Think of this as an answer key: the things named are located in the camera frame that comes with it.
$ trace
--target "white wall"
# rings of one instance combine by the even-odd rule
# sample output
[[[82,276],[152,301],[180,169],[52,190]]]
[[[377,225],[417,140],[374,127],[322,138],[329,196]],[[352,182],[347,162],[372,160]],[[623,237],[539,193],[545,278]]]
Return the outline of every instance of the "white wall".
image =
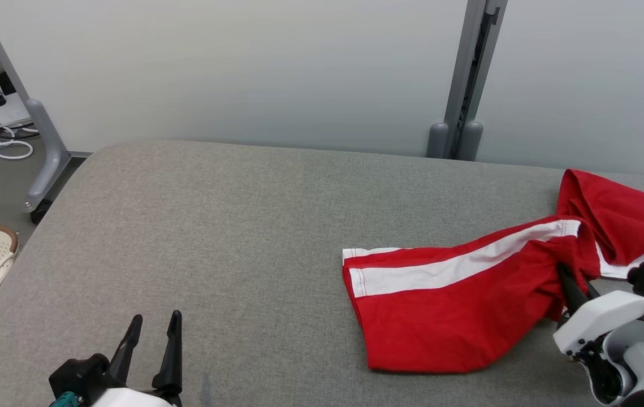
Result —
[[[151,138],[423,155],[466,0],[0,0],[68,150]]]
[[[477,160],[644,173],[644,0],[510,0]]]

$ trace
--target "gray table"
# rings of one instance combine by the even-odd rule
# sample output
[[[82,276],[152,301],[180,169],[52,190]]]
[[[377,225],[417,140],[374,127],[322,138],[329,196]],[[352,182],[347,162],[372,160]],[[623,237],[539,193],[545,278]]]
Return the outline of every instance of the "gray table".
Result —
[[[552,214],[562,173],[203,142],[102,150],[0,288],[0,406],[48,405],[48,375],[110,356],[136,313],[129,384],[149,387],[174,309],[186,407],[598,405],[550,322],[476,373],[369,371],[340,275],[342,248],[457,245]]]

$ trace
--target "caster wheel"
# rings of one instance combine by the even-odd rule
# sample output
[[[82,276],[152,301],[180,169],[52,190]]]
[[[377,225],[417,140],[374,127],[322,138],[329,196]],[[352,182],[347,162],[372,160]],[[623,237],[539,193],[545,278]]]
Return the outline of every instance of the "caster wheel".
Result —
[[[35,208],[35,211],[30,212],[30,220],[34,224],[39,224],[40,221],[43,220],[45,217],[45,214],[48,212],[48,209],[50,209],[50,206],[53,205],[53,201],[50,199],[43,199],[40,201],[40,204],[38,204],[38,207]]]

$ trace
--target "white stripe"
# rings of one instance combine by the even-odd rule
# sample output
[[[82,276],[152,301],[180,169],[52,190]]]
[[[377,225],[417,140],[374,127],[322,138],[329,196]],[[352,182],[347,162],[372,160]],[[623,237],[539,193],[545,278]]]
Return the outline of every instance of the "white stripe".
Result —
[[[443,288],[499,265],[531,240],[546,242],[554,237],[577,236],[580,225],[581,222],[577,220],[536,224],[473,252],[428,265],[350,269],[353,293],[358,298],[407,289]]]
[[[400,250],[399,247],[384,247],[384,248],[373,248],[372,250],[366,250],[363,248],[346,248],[342,250],[342,257],[347,260],[347,258],[352,257],[363,257],[368,254],[378,254],[378,253],[389,253],[394,252],[395,250]]]
[[[640,266],[641,263],[644,262],[644,255],[642,255],[636,260],[633,260],[633,262],[630,263],[629,265],[623,265],[623,266],[611,265],[603,257],[603,252],[601,252],[600,245],[598,245],[598,242],[595,243],[595,249],[596,249],[596,252],[598,252],[598,259],[600,261],[600,275],[604,276],[605,278],[615,278],[615,279],[626,280],[629,276],[629,271],[634,267]]]

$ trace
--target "floor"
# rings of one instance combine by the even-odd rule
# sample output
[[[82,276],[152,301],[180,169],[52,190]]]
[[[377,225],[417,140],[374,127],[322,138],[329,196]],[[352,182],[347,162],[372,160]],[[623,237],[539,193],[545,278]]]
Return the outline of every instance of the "floor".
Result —
[[[0,159],[0,224],[18,234],[21,250],[35,230],[29,214],[21,212],[22,203],[45,160],[45,148],[40,137],[32,139],[31,144],[35,152],[27,159]],[[3,154],[24,154],[26,150],[22,146],[8,147],[3,149]]]

